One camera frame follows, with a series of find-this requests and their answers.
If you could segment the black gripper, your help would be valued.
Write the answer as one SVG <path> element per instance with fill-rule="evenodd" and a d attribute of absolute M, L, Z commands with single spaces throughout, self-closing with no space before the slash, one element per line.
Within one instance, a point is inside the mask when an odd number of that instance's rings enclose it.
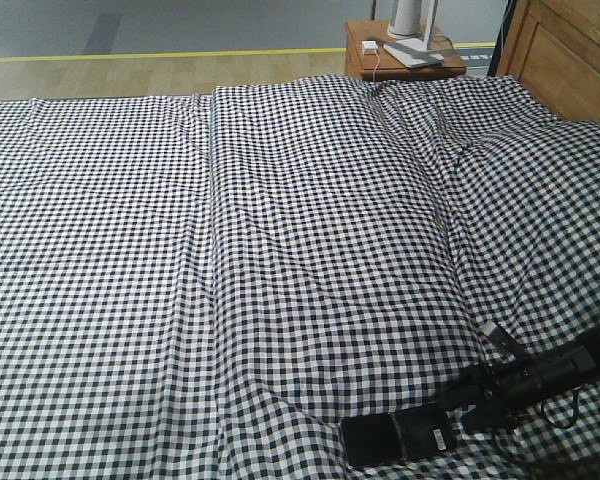
<path fill-rule="evenodd" d="M 597 363 L 580 344 L 565 344 L 509 363 L 464 367 L 444 384 L 436 403 L 450 411 L 475 407 L 461 418 L 468 433 L 511 429 L 511 414 L 588 383 Z"/>

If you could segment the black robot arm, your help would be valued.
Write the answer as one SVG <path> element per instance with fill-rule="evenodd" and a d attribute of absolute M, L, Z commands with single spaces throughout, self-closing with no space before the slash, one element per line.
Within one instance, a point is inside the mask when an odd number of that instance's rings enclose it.
<path fill-rule="evenodd" d="M 474 407 L 461 418 L 467 432 L 513 428 L 528 408 L 600 381 L 600 325 L 539 353 L 527 352 L 494 322 L 482 333 L 514 360 L 465 367 L 439 391 L 437 404 L 444 410 Z"/>

